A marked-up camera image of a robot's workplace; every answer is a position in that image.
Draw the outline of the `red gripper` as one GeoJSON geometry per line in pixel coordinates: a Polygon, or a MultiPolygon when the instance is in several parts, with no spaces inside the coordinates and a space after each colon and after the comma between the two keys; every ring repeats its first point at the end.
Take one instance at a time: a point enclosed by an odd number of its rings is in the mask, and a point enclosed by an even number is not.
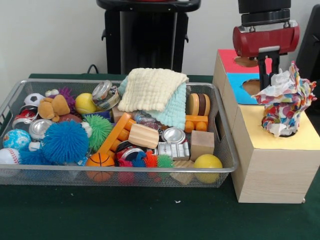
{"type": "MultiPolygon", "coordinates": [[[[280,54],[293,52],[299,42],[300,27],[287,27],[282,29],[242,32],[239,27],[233,29],[232,41],[235,52],[240,57],[256,57],[259,53],[270,52],[273,47],[277,47],[280,54]]],[[[271,53],[271,75],[279,74],[280,55],[271,53]]],[[[266,57],[257,57],[259,67],[260,91],[270,85],[267,74],[266,57]]]]}

